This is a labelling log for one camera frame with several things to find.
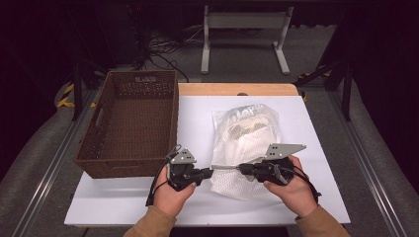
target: human hand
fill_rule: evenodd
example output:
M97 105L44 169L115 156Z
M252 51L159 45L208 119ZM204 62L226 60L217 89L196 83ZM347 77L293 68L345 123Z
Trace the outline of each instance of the human hand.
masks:
M192 183L182 191L176 192L167 184L167 167L165 166L157 178L156 187L165 183L155 191L154 206L169 216L176 217L182 210L185 201L194 193L196 184Z
M290 156L289 158L296 167L302 170L298 158L294 156ZM278 196L289 210L301 218L308 216L317 208L317 203L311 192L310 186L306 181L296 175L293 176L293 179L286 186L278 186L269 181L265 181L264 186L272 194Z

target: tan sleeve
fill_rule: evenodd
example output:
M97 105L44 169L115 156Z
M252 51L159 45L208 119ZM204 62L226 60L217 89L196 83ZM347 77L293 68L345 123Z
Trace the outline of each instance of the tan sleeve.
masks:
M168 237L176 219L151 205L124 237Z
M297 218L295 221L304 237L350 236L345 228L321 206L305 218Z

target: white plastic bag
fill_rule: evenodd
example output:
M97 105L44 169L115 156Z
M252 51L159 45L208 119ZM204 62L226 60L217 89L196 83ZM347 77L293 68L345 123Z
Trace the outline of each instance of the white plastic bag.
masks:
M271 143L280 143L278 115L266 105L252 105L228 112L213 112L215 127L212 165L254 163ZM241 200L276 200L257 180L249 182L238 170L215 170L210 179L213 192Z

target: white table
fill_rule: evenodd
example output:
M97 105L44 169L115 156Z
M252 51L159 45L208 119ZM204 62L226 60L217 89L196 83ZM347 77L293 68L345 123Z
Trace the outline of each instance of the white table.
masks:
M310 181L322 193L319 203L339 222L350 219L300 96L180 96L178 143L198 159L197 168L210 166L212 111L265 104L279 113L283 143L305 144L300 158ZM146 212L152 178L93 180L83 174L64 223L76 226L133 225ZM294 224L295 215L279 201L242 201L210 191L203 181L186 202L176 226L273 226Z

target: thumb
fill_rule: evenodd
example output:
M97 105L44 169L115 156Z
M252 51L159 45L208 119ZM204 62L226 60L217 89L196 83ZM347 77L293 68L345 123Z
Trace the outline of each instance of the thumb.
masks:
M197 187L197 184L195 182L188 185L186 188L182 190L182 193L185 194L185 198L189 198L195 191L195 188Z
M272 182L269 182L269 181L265 181L264 183L263 183L263 186L265 186L265 188L266 189L268 189L269 191L274 187L274 186L276 186L274 183L272 183Z
M276 185L272 182L269 182L269 181L265 181L263 183L263 185L265 186L266 189L268 189L269 192L271 192L272 194L281 198L281 193L283 192L283 187L278 186L278 185Z

